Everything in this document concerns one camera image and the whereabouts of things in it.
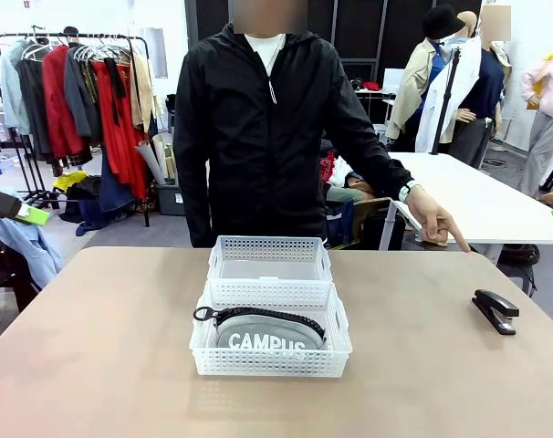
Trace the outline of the person's left hand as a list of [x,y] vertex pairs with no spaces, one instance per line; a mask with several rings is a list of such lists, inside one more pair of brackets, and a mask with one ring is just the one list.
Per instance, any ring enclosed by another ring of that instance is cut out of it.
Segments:
[[434,244],[446,244],[452,236],[461,250],[471,252],[469,244],[453,217],[421,185],[414,185],[405,199],[412,216],[422,228],[423,238]]

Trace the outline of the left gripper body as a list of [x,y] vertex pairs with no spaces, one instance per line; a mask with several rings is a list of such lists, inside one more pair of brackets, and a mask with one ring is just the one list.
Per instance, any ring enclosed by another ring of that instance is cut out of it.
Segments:
[[10,194],[0,192],[0,218],[14,218],[19,214],[22,201]]

